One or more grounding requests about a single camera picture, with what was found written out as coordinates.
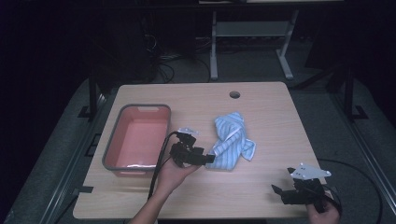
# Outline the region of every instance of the crumpled fabric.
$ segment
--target crumpled fabric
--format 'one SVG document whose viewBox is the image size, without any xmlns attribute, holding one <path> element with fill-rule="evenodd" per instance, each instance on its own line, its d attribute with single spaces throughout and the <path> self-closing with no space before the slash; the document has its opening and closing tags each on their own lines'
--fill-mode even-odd
<svg viewBox="0 0 396 224">
<path fill-rule="evenodd" d="M 231 171 L 239 157 L 242 155 L 251 161 L 256 149 L 256 144 L 247 139 L 244 119 L 238 112 L 215 119 L 219 140 L 209 151 L 216 155 L 213 163 L 207 163 L 208 169 Z"/>
</svg>

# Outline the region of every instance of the tray rim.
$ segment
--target tray rim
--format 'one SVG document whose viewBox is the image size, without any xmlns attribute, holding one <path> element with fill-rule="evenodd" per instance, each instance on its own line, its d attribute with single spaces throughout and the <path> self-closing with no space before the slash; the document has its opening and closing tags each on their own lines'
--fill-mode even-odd
<svg viewBox="0 0 396 224">
<path fill-rule="evenodd" d="M 136 106 L 136 107 L 138 107 L 138 106 L 147 106 L 147 107 L 158 106 L 158 107 L 160 107 L 161 106 L 161 107 L 166 107 L 167 109 L 169 109 L 169 117 L 168 117 L 168 122 L 167 122 L 167 127 L 166 127 L 166 135 L 169 134 L 169 128 L 170 128 L 170 122 L 171 122 L 171 116 L 172 116 L 172 110 L 169 105 L 166 105 L 166 104 L 128 104 L 128 105 L 124 105 L 120 109 L 119 114 L 117 115 L 116 122 L 114 123 L 113 129 L 112 129 L 111 134 L 108 138 L 105 153 L 103 154 L 103 157 L 102 157 L 102 164 L 107 170 L 112 171 L 113 173 L 114 172 L 136 172 L 136 171 L 137 172 L 139 172 L 139 171 L 140 172 L 153 172 L 155 170 L 155 166 L 154 167 L 117 167 L 117 166 L 109 166 L 109 165 L 106 165 L 106 163 L 105 163 L 106 155 L 107 155 L 109 146 L 111 144 L 111 141 L 113 139 L 114 132 L 116 131 L 117 125 L 119 124 L 121 114 L 126 108 L 131 107 L 131 106 Z"/>
</svg>

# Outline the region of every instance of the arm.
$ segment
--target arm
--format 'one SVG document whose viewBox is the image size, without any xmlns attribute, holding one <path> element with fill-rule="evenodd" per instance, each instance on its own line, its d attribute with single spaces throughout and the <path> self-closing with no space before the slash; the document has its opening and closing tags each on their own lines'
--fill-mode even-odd
<svg viewBox="0 0 396 224">
<path fill-rule="evenodd" d="M 172 191 L 180 186 L 184 179 L 198 170 L 199 167 L 192 165 L 186 168 L 179 168 L 172 160 L 167 161 L 161 168 L 158 176 L 158 185 L 153 195 L 129 223 L 154 223 Z"/>
<path fill-rule="evenodd" d="M 340 221 L 340 215 L 337 209 L 327 201 L 324 203 L 324 213 L 318 213 L 317 209 L 313 204 L 308 204 L 306 210 L 308 212 L 308 219 L 310 224 L 338 224 Z"/>
</svg>

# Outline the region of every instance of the hole in table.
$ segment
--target hole in table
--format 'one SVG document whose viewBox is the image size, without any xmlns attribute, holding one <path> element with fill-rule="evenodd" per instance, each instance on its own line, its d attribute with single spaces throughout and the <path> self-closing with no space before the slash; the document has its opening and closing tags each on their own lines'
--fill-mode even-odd
<svg viewBox="0 0 396 224">
<path fill-rule="evenodd" d="M 231 91 L 230 92 L 230 97 L 233 99 L 238 99 L 241 96 L 241 93 L 239 91 Z"/>
</svg>

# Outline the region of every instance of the person's wrist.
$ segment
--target person's wrist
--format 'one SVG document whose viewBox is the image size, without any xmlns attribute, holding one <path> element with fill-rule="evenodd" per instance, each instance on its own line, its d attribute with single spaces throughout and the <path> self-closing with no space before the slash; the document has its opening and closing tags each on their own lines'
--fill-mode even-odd
<svg viewBox="0 0 396 224">
<path fill-rule="evenodd" d="M 157 194 L 158 196 L 167 198 L 167 197 L 169 197 L 169 195 L 171 195 L 172 192 L 173 192 L 173 191 L 172 191 L 172 190 L 169 190 L 169 189 L 161 189 L 161 188 L 158 188 L 158 189 L 156 189 L 156 190 L 154 191 L 154 194 Z"/>
</svg>

